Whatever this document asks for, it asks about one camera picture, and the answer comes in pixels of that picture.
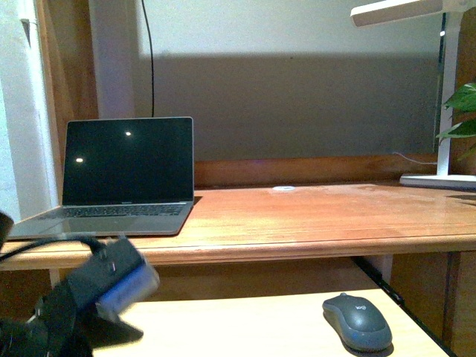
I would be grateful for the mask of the black gripper body with blue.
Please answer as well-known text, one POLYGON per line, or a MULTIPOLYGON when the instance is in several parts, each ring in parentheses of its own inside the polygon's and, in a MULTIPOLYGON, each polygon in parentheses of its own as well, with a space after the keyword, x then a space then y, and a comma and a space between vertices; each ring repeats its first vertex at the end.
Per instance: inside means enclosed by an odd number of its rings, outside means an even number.
POLYGON ((120 314, 160 285, 156 270, 127 239, 104 245, 43 298, 30 335, 141 335, 120 314))

